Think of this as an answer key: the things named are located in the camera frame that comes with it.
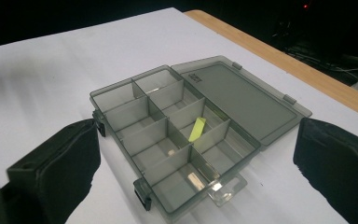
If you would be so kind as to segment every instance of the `white table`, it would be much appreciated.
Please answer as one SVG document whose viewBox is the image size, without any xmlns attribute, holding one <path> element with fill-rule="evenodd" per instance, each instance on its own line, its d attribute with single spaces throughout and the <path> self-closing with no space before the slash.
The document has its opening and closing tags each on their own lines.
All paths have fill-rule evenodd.
<svg viewBox="0 0 358 224">
<path fill-rule="evenodd" d="M 313 118 L 358 135 L 358 113 L 169 8 L 68 33 L 0 46 L 0 187 L 6 168 L 64 126 L 91 118 L 91 91 L 163 64 L 225 55 L 296 98 Z M 345 223 L 292 162 L 297 128 L 258 154 L 248 186 L 217 208 L 205 198 L 178 223 Z M 86 200 L 67 223 L 164 223 L 146 212 L 137 179 L 112 137 Z"/>
</svg>

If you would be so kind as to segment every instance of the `compartment box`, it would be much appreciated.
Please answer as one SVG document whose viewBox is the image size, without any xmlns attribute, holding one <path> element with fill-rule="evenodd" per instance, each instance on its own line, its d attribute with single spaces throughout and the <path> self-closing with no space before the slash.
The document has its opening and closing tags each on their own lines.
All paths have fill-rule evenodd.
<svg viewBox="0 0 358 224">
<path fill-rule="evenodd" d="M 90 99 L 140 177 L 141 203 L 148 210 L 153 202 L 168 222 L 206 195 L 223 205 L 246 185 L 239 170 L 311 115 L 223 56 L 164 65 Z M 200 137 L 189 142 L 196 129 Z"/>
</svg>

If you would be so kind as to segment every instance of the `yellow block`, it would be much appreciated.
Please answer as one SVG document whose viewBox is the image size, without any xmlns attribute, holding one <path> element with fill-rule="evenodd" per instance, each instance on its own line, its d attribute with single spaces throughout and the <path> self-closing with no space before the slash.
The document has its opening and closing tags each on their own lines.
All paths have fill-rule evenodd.
<svg viewBox="0 0 358 224">
<path fill-rule="evenodd" d="M 189 142 L 196 141 L 201 135 L 203 131 L 203 127 L 205 126 L 205 118 L 197 118 L 196 123 L 194 124 L 193 130 L 191 131 L 191 135 L 188 138 Z"/>
</svg>

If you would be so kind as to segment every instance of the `yellow strip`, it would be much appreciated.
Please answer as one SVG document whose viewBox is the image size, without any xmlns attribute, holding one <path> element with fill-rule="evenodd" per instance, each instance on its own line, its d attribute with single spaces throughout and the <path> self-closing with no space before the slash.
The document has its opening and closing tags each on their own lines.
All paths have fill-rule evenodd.
<svg viewBox="0 0 358 224">
<path fill-rule="evenodd" d="M 201 117 L 196 119 L 196 123 L 194 124 L 193 131 L 191 131 L 191 135 L 188 138 L 189 142 L 196 141 L 202 135 L 202 130 L 203 127 L 205 126 L 205 121 L 206 119 Z"/>
</svg>

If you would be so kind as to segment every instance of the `wooden table edge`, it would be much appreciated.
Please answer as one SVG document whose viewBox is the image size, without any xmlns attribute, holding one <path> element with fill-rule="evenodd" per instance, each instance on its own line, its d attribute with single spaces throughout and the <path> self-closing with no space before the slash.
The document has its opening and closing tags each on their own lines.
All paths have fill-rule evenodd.
<svg viewBox="0 0 358 224">
<path fill-rule="evenodd" d="M 355 89 L 247 35 L 245 32 L 218 20 L 204 11 L 191 10 L 185 12 L 185 14 L 194 21 L 201 23 L 221 36 L 308 83 L 318 91 L 323 92 L 358 112 L 358 91 Z"/>
</svg>

